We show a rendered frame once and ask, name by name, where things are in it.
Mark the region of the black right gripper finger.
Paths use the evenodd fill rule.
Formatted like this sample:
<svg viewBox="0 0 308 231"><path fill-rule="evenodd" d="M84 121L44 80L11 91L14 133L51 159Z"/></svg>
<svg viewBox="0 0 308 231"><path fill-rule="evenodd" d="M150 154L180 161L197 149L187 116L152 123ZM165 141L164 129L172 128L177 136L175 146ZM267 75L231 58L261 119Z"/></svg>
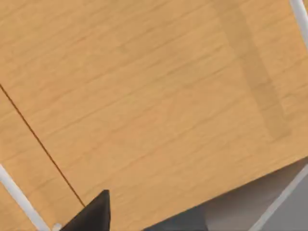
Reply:
<svg viewBox="0 0 308 231"><path fill-rule="evenodd" d="M110 191L103 190L59 231L110 231Z"/></svg>

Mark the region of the wooden cupboard door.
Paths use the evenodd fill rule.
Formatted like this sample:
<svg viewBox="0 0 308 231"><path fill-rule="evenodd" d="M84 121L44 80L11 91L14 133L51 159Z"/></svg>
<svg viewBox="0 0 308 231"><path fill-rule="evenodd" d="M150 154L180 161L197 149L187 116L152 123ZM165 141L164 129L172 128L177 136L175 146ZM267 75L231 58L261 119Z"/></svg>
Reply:
<svg viewBox="0 0 308 231"><path fill-rule="evenodd" d="M308 156L289 0L0 0L0 86L83 208L140 231Z"/></svg>
<svg viewBox="0 0 308 231"><path fill-rule="evenodd" d="M83 209L1 86L0 164L48 226L66 224Z"/></svg>

